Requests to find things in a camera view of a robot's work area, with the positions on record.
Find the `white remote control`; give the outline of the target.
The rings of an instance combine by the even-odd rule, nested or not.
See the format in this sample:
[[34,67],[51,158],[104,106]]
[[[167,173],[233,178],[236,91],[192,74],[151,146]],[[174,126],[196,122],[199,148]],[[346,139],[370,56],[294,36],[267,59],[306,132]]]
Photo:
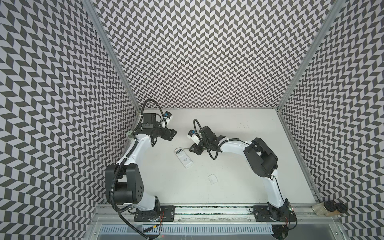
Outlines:
[[182,148],[177,148],[175,149],[174,151],[175,155],[177,156],[177,158],[179,159],[179,161],[182,163],[182,165],[187,169],[189,167],[191,167],[194,163],[193,161],[190,159],[190,157],[186,154],[186,152],[184,151],[184,149]]

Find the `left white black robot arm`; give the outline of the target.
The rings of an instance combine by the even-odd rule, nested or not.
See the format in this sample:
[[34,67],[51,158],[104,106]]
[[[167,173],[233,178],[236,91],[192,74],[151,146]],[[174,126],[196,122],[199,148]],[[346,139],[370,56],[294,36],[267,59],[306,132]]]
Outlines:
[[172,114],[164,112],[159,103],[147,99],[141,108],[136,126],[128,132],[130,144],[116,164],[107,166],[105,184],[107,202],[119,214],[135,208],[148,222],[161,218],[160,201],[157,196],[145,192],[139,163],[144,153],[154,147],[158,138],[172,141],[177,131],[169,129]]

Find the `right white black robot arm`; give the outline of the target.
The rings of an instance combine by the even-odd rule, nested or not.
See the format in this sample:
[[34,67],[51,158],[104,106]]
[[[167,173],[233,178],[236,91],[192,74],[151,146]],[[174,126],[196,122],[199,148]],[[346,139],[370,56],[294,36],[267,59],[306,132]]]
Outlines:
[[228,139],[226,136],[216,136],[208,126],[202,127],[197,119],[193,120],[193,125],[194,128],[188,132],[188,137],[194,141],[189,148],[191,153],[199,156],[206,151],[212,160],[216,160],[220,153],[239,155],[248,162],[253,173],[263,180],[268,199],[268,218],[287,224],[297,221],[289,200],[279,186],[278,157],[261,138],[252,141]]

